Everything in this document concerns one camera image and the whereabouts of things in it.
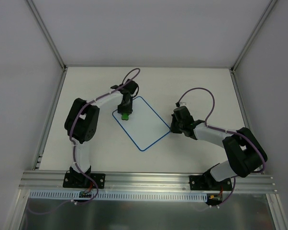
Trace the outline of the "green whiteboard eraser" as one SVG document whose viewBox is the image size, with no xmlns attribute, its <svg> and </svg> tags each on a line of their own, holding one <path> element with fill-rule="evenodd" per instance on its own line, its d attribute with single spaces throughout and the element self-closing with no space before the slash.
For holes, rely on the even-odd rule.
<svg viewBox="0 0 288 230">
<path fill-rule="evenodd" d="M 121 119 L 124 121 L 127 121 L 127 120 L 129 120 L 129 115 L 127 113 L 123 113 L 121 116 Z"/>
</svg>

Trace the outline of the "blue-framed small whiteboard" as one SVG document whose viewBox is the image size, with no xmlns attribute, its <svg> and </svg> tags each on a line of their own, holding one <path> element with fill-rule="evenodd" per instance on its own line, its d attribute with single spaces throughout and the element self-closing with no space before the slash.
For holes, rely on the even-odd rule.
<svg viewBox="0 0 288 230">
<path fill-rule="evenodd" d="M 169 125 L 141 96 L 133 100 L 133 112 L 128 120 L 123 120 L 117 110 L 112 112 L 112 116 L 141 152 L 170 133 Z"/>
</svg>

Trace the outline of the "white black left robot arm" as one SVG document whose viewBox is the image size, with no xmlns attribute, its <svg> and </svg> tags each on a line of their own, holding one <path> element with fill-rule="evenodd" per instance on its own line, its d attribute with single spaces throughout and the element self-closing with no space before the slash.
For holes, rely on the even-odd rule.
<svg viewBox="0 0 288 230">
<path fill-rule="evenodd" d="M 90 102 L 81 98 L 75 99 L 64 124 L 73 144 L 73 163 L 69 169 L 72 177 L 70 181 L 74 181 L 79 187 L 86 187 L 90 183 L 91 165 L 89 150 L 85 143 L 95 135 L 101 106 L 110 100 L 121 98 L 117 112 L 122 120 L 128 120 L 133 112 L 133 98 L 138 92 L 138 84 L 128 79 L 126 83 L 112 86 L 108 93 Z"/>
</svg>

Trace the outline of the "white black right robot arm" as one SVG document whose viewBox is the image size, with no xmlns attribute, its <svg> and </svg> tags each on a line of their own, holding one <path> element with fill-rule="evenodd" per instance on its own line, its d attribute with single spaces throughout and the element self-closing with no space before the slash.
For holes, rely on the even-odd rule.
<svg viewBox="0 0 288 230">
<path fill-rule="evenodd" d="M 203 120 L 194 120 L 186 106 L 173 111 L 170 132 L 206 141 L 225 150 L 225 162 L 212 166 L 196 179 L 189 177 L 191 190 L 218 190 L 231 178 L 245 178 L 257 168 L 264 167 L 268 160 L 267 154 L 248 128 L 229 131 L 211 127 Z"/>
</svg>

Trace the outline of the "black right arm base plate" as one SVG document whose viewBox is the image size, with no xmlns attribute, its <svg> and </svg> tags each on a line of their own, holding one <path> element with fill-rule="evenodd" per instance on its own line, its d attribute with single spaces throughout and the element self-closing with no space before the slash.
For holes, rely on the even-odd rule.
<svg viewBox="0 0 288 230">
<path fill-rule="evenodd" d="M 230 178 L 218 182 L 210 175 L 189 175 L 188 179 L 192 191 L 232 191 L 233 188 Z"/>
</svg>

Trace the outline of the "aluminium corner frame post left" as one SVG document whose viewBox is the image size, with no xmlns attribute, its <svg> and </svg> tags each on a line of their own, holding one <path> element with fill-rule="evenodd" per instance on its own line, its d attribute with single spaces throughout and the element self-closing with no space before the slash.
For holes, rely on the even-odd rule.
<svg viewBox="0 0 288 230">
<path fill-rule="evenodd" d="M 35 21 L 37 22 L 38 24 L 38 27 L 40 28 L 44 38 L 46 39 L 52 53 L 54 54 L 60 68 L 62 70 L 65 70 L 66 69 L 66 64 L 65 62 L 63 61 L 63 58 L 61 57 L 50 33 L 49 33 L 49 30 L 47 29 L 45 23 L 44 23 L 44 20 L 35 4 L 35 2 L 33 0 L 25 0 L 29 10 L 31 11 Z"/>
</svg>

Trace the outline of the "aluminium corner frame post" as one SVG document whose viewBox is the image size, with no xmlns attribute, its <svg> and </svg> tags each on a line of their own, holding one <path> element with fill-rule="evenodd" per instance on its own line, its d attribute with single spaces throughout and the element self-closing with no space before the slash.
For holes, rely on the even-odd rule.
<svg viewBox="0 0 288 230">
<path fill-rule="evenodd" d="M 65 62 L 63 61 L 63 58 L 61 57 L 50 33 L 49 33 L 49 30 L 47 29 L 45 23 L 44 23 L 44 20 L 35 4 L 35 2 L 33 0 L 25 0 L 29 10 L 31 11 L 35 21 L 37 22 L 38 24 L 38 27 L 40 28 L 44 38 L 46 39 L 52 53 L 54 54 L 60 68 L 62 70 L 65 70 L 66 69 L 66 64 Z"/>
<path fill-rule="evenodd" d="M 259 20 L 255 24 L 253 30 L 251 31 L 249 37 L 246 40 L 246 43 L 244 44 L 240 54 L 238 55 L 236 61 L 231 67 L 231 72 L 234 73 L 240 63 L 242 62 L 244 56 L 246 55 L 247 51 L 250 49 L 252 43 L 256 39 L 257 35 L 259 34 L 260 30 L 263 28 L 266 20 L 268 19 L 269 15 L 271 14 L 272 10 L 275 8 L 276 4 L 278 3 L 278 0 L 270 0 L 265 7 L 262 15 L 260 16 Z"/>
</svg>

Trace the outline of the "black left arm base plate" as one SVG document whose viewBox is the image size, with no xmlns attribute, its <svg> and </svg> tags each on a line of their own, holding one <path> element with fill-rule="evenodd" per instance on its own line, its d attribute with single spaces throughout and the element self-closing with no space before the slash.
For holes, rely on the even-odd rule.
<svg viewBox="0 0 288 230">
<path fill-rule="evenodd" d="M 105 185 L 105 177 L 106 174 L 104 173 L 91 173 L 90 178 L 95 181 L 97 184 L 98 189 L 103 189 Z M 89 188 L 89 186 L 93 184 L 93 188 L 96 188 L 95 184 L 85 177 L 81 173 L 77 172 L 69 172 L 66 173 L 63 180 L 63 187 L 64 188 Z"/>
</svg>

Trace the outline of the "aluminium front rail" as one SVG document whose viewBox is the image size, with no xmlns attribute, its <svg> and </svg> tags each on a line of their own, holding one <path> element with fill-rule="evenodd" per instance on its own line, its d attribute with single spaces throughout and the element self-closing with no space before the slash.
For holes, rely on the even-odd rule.
<svg viewBox="0 0 288 230">
<path fill-rule="evenodd" d="M 61 189 L 65 171 L 24 171 L 19 189 Z M 195 181 L 189 173 L 105 172 L 104 191 L 188 192 Z M 236 178 L 234 192 L 240 194 L 277 194 L 274 178 L 251 174 Z"/>
</svg>

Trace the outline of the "aluminium corner frame post right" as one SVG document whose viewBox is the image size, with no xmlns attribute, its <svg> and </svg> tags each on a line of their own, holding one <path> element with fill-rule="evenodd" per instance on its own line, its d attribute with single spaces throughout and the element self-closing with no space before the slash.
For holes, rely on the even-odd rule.
<svg viewBox="0 0 288 230">
<path fill-rule="evenodd" d="M 259 20 L 255 24 L 253 30 L 251 31 L 249 37 L 246 40 L 246 43 L 244 44 L 240 54 L 238 55 L 236 61 L 231 67 L 231 72 L 234 73 L 240 63 L 242 62 L 244 56 L 246 55 L 247 51 L 250 49 L 252 43 L 256 39 L 257 35 L 259 34 L 260 30 L 263 28 L 266 20 L 268 19 L 269 15 L 271 14 L 272 10 L 275 8 L 276 4 L 278 3 L 278 0 L 270 0 L 265 7 L 262 15 L 260 16 Z"/>
</svg>

